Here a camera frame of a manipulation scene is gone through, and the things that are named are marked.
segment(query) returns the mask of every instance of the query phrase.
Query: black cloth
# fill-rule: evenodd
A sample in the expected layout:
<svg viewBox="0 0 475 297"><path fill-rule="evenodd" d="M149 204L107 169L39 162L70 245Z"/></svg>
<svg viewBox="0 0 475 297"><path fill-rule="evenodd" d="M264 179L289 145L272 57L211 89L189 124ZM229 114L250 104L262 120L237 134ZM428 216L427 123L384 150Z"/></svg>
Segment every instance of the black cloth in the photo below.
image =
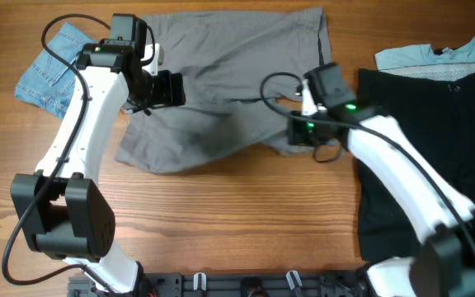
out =
<svg viewBox="0 0 475 297"><path fill-rule="evenodd" d="M359 70L358 99L382 106L426 161L475 203L475 73L455 82ZM358 233L361 256L415 256L420 244L408 218L361 161Z"/></svg>

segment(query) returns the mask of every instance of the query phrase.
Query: wood grain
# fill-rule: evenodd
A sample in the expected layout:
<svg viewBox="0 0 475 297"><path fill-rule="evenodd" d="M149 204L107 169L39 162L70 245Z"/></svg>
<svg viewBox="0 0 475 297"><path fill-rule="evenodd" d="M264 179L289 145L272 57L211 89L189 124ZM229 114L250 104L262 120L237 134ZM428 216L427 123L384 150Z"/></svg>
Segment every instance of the wood grain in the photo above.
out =
<svg viewBox="0 0 475 297"><path fill-rule="evenodd" d="M58 15L81 12L110 20L114 12L291 12L323 6L334 60L353 86L356 69L374 68L374 54L380 50L417 43L459 47L475 35L475 2L17 3L27 2L36 4L0 1L5 4L0 5L0 261L17 222L8 195L12 178L34 169L59 127L54 116L13 95L19 77L41 50L45 24ZM88 21L71 22L97 39L107 35ZM116 214L118 242L146 271L316 271L361 264L356 239L359 186L349 157L320 165L308 155L283 158L253 146L189 172L155 176L113 160L128 120L120 115L115 122L100 187ZM62 265L30 252L22 237L11 259L12 274L20 279ZM65 296L67 277L73 274L22 288L7 284L0 272L0 296Z"/></svg>

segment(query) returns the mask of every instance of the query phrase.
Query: blue jeans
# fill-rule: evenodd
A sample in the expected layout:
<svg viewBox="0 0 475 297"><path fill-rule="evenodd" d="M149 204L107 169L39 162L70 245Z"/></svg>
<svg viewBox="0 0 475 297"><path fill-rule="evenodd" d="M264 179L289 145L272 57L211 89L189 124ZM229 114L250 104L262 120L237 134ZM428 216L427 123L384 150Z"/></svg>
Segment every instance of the blue jeans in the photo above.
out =
<svg viewBox="0 0 475 297"><path fill-rule="evenodd" d="M86 43L95 42L68 23L49 42L60 57L74 64L78 52ZM44 109L63 119L74 92L74 73L45 50L21 76L16 85L16 98Z"/></svg>

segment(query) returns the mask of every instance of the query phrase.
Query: gray cloth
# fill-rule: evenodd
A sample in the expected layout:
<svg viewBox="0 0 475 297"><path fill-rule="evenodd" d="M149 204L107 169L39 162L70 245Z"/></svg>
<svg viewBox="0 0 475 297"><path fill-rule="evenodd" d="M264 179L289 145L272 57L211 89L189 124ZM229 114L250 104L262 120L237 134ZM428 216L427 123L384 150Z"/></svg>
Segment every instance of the gray cloth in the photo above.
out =
<svg viewBox="0 0 475 297"><path fill-rule="evenodd" d="M259 98L277 71L302 76L331 61L320 7L294 13L185 12L144 16L164 50L161 69L182 73L186 104L131 116L116 160L154 173L179 172L262 143L282 154L287 120ZM278 78L266 96L294 98L298 83Z"/></svg>

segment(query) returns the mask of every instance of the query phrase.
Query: green led light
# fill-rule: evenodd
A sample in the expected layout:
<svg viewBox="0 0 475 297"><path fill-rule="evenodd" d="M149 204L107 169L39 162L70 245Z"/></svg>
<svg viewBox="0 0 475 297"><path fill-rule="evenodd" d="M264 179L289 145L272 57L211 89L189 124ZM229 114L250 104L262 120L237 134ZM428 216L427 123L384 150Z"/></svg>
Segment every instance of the green led light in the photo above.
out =
<svg viewBox="0 0 475 297"><path fill-rule="evenodd" d="M355 104L346 104L346 108L350 111L354 111L356 109L356 105Z"/></svg>

